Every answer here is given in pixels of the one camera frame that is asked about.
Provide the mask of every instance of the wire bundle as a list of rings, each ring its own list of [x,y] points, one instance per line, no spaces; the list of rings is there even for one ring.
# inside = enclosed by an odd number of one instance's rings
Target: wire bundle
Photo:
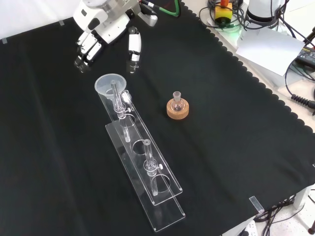
[[[284,200],[283,202],[280,202],[278,205],[272,207],[270,210],[266,211],[265,213],[263,213],[262,215],[254,219],[254,221],[257,223],[266,222],[266,226],[262,232],[262,236],[270,236],[270,228],[272,224],[276,224],[276,223],[291,219],[292,217],[294,217],[295,215],[297,215],[303,210],[304,206],[297,213],[292,215],[290,218],[274,222],[276,215],[282,210],[282,208],[292,205],[294,203],[294,199],[295,199],[295,195],[287,200]]]
[[[180,14],[181,14],[181,8],[180,8],[179,0],[174,0],[174,2],[175,2],[176,11],[175,12],[171,12],[169,10],[166,10],[163,7],[160,7],[160,6],[156,5],[156,4],[153,4],[152,2],[149,2],[147,0],[141,0],[142,4],[146,4],[146,5],[148,5],[149,7],[153,8],[153,9],[157,9],[157,10],[159,10],[161,12],[164,12],[164,13],[166,13],[168,15],[171,15],[171,16],[179,17]]]

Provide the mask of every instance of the cable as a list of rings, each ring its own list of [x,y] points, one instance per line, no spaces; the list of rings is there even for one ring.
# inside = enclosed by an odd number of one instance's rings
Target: cable
[[[309,196],[310,200],[315,204],[315,201]]]
[[[297,31],[295,28],[293,28],[291,25],[289,25],[286,21],[284,21],[284,19],[282,18],[282,16],[279,17],[280,20],[282,20],[282,22],[285,24],[285,26],[290,30],[290,28],[292,30],[294,30],[295,32],[297,32],[301,37],[303,37],[308,43],[310,43],[313,47],[315,47],[315,45],[309,41],[304,35],[302,35],[299,31]]]
[[[221,5],[218,5],[218,4],[214,5],[214,7],[215,7],[215,6],[220,6],[221,8],[226,8],[226,9],[231,10],[233,13],[236,13],[236,11],[234,11],[232,8],[229,8],[229,7],[226,7],[226,6],[221,6]],[[205,24],[205,23],[202,21],[202,19],[201,19],[201,12],[202,12],[204,9],[211,9],[211,8],[212,8],[212,6],[206,6],[206,7],[202,8],[202,9],[200,9],[200,11],[199,11],[199,20],[200,20],[200,22],[201,22],[204,26],[206,26],[206,27],[210,27],[210,28],[214,28],[214,29],[222,29],[223,27],[220,27],[220,26],[211,26],[211,25]],[[236,27],[236,26],[229,24],[229,25],[224,25],[224,28],[233,28],[233,27]]]
[[[271,13],[271,18],[273,17],[272,16],[272,0],[270,0],[270,13]]]
[[[294,64],[292,64],[292,66],[297,70],[297,72],[300,73],[301,76],[305,77],[306,79],[308,79],[308,80],[310,80],[310,81],[315,82],[315,79],[314,79],[312,76],[309,78],[309,77],[307,77],[305,74],[303,74],[303,73],[299,70],[299,68],[298,68],[297,66],[295,66]]]
[[[160,7],[160,6],[156,5],[156,4],[153,4],[152,2],[149,2],[147,0],[141,0],[141,2],[143,4],[148,5],[149,7],[153,8],[153,9],[160,10],[161,12],[164,12],[164,13],[166,13],[168,15],[171,15],[171,16],[179,17],[180,14],[181,14],[181,8],[180,8],[179,0],[174,0],[176,12],[168,11],[168,10],[164,9],[163,7]]]
[[[294,203],[295,195],[287,200],[284,200],[278,203],[276,206],[272,207],[259,217],[254,219],[255,222],[266,222],[266,226],[263,229],[262,235],[263,236],[270,236],[271,225],[273,224],[276,215],[283,209],[283,207],[287,207]]]
[[[175,0],[175,7],[176,7],[176,12],[171,12],[171,11],[168,11],[162,7],[160,7],[160,11],[166,13],[166,14],[169,14],[171,16],[176,16],[178,17],[180,15],[180,7],[179,7],[179,0]]]
[[[289,218],[287,218],[287,219],[284,219],[284,220],[276,221],[276,222],[274,222],[274,223],[272,223],[272,224],[276,224],[276,223],[283,222],[283,221],[286,221],[286,220],[291,219],[292,217],[294,217],[294,216],[296,216],[298,213],[300,213],[300,212],[303,210],[304,206],[305,206],[305,204],[304,204],[303,207],[302,207],[297,213],[295,213],[293,216],[291,216],[291,217],[289,217]]]
[[[305,69],[305,67],[303,68],[303,71],[311,78],[312,81],[315,81],[315,78],[314,78],[312,75],[310,75],[309,72],[307,72],[307,70]]]
[[[312,51],[302,53],[302,54],[299,55],[298,57],[300,57],[300,56],[302,56],[302,55],[305,55],[305,54],[307,54],[307,53],[311,53],[311,52],[312,52]],[[287,68],[287,70],[286,70],[286,72],[285,72],[285,75],[284,75],[285,87],[286,87],[287,91],[291,94],[291,99],[292,99],[292,100],[294,100],[294,101],[296,101],[296,102],[299,102],[299,103],[301,103],[302,105],[304,105],[304,106],[306,106],[306,107],[309,107],[309,108],[315,110],[315,101],[310,101],[310,100],[307,100],[307,99],[305,99],[305,98],[303,98],[303,97],[300,97],[300,96],[297,96],[297,95],[293,94],[293,93],[290,91],[290,89],[289,89],[289,87],[288,87],[288,85],[287,85],[287,73],[288,73],[290,67],[291,67],[291,66],[293,65],[293,63],[295,62],[295,60],[296,60],[296,59],[294,59],[294,60],[290,63],[289,67]]]

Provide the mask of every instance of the test tube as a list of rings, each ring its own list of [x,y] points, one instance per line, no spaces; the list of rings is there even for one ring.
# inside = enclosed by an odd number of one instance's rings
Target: test tube
[[[112,90],[113,90],[113,94],[114,94],[114,108],[116,109],[116,111],[120,111],[121,109],[123,109],[123,103],[122,100],[120,98],[120,94],[118,93],[118,88],[117,88],[117,82],[112,80],[111,81],[111,85],[112,85]]]
[[[147,160],[147,174],[150,176],[150,182],[152,187],[152,193],[153,196],[158,195],[158,185],[157,185],[157,179],[154,178],[154,176],[157,175],[157,164],[155,163],[152,155],[152,147],[151,147],[151,141],[149,139],[146,139],[143,141],[144,145],[144,151],[146,155]]]

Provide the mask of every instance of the black cable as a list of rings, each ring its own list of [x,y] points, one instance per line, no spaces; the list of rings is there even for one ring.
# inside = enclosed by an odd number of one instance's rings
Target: black cable
[[[205,23],[202,21],[202,19],[201,19],[201,12],[202,12],[204,9],[212,9],[213,7],[216,7],[216,6],[219,6],[219,7],[221,7],[221,8],[225,8],[225,9],[229,9],[229,10],[232,11],[232,13],[236,14],[236,11],[233,10],[232,8],[229,8],[229,7],[227,7],[227,6],[221,6],[221,5],[219,5],[219,4],[215,4],[215,5],[213,5],[213,6],[206,6],[206,7],[202,8],[202,9],[200,9],[200,11],[199,11],[199,20],[200,20],[200,22],[201,22],[204,26],[206,26],[206,27],[210,27],[210,28],[214,28],[214,29],[222,29],[223,27],[221,27],[221,26],[211,26],[211,25],[205,24]],[[236,26],[235,26],[235,25],[228,24],[228,25],[224,25],[224,28],[233,28],[233,27],[236,27]]]
[[[308,53],[312,53],[312,51],[302,53],[302,54],[299,55],[298,57],[303,56],[303,55],[308,54]],[[285,87],[286,87],[287,91],[288,91],[291,95],[293,95],[293,93],[290,91],[290,89],[289,89],[289,87],[288,87],[288,85],[287,85],[287,74],[288,74],[288,71],[289,71],[290,67],[291,67],[291,66],[293,65],[293,63],[295,62],[295,60],[296,60],[296,59],[294,59],[294,60],[290,63],[290,65],[289,65],[289,67],[287,68],[287,70],[286,70],[286,72],[285,72],[285,75],[284,75]]]
[[[315,201],[309,196],[310,200],[315,204]]]
[[[295,32],[297,32],[301,37],[303,37],[309,44],[311,44],[313,47],[315,47],[315,45],[309,41],[304,35],[302,35],[299,31],[297,31],[295,28],[293,28],[291,25],[289,25],[286,21],[284,21],[284,19],[280,16],[279,19],[282,20],[282,22],[285,24],[285,26],[290,30],[290,28],[292,30],[294,30]]]
[[[311,78],[312,81],[315,81],[315,78],[314,78],[312,75],[310,75],[309,72],[307,72],[307,70],[305,69],[305,67],[303,68],[303,71]]]
[[[314,79],[312,76],[309,78],[309,77],[307,77],[305,74],[303,74],[303,73],[299,70],[299,68],[298,68],[297,66],[295,66],[294,64],[292,64],[292,66],[296,69],[297,72],[300,73],[301,76],[305,77],[306,79],[308,79],[308,80],[310,80],[310,81],[315,82],[315,79]]]
[[[293,216],[291,216],[291,217],[289,217],[289,218],[287,218],[287,219],[284,219],[284,220],[276,221],[276,222],[274,222],[274,223],[272,223],[272,224],[276,224],[276,223],[283,222],[283,221],[286,221],[286,220],[291,219],[292,217],[294,217],[294,216],[296,216],[298,213],[300,213],[300,212],[303,210],[304,206],[305,206],[305,204],[304,204],[303,207],[302,207],[297,213],[295,213]]]
[[[300,57],[300,56],[302,56],[302,55],[305,55],[305,54],[307,54],[307,53],[311,53],[311,52],[312,52],[312,51],[302,53],[302,54],[299,55],[298,57]],[[287,85],[287,74],[288,74],[288,71],[289,71],[290,67],[291,67],[291,66],[293,65],[293,63],[295,62],[295,60],[296,60],[296,59],[294,59],[294,60],[290,63],[289,67],[287,68],[287,70],[286,70],[286,72],[285,72],[285,75],[284,75],[285,87],[286,87],[287,91],[291,94],[291,99],[292,99],[292,100],[294,100],[294,101],[296,101],[296,102],[298,102],[298,103],[301,103],[302,105],[304,105],[304,106],[306,106],[306,107],[309,107],[309,108],[315,110],[315,101],[307,100],[307,99],[305,99],[305,98],[303,98],[303,97],[300,97],[300,96],[297,96],[296,94],[293,94],[293,93],[290,91],[290,89],[289,89],[289,87],[288,87],[288,85]]]
[[[273,16],[272,16],[272,0],[270,0],[270,13],[271,13],[271,18],[273,18]]]

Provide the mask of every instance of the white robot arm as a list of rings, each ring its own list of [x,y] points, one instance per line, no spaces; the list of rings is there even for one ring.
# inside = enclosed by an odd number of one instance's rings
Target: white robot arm
[[[124,33],[136,15],[151,27],[158,20],[155,12],[138,0],[81,0],[73,16],[84,31],[77,41],[79,56],[75,66],[81,72],[88,70],[103,45],[110,44]],[[129,33],[129,71],[134,73],[139,67],[141,36],[135,27]]]

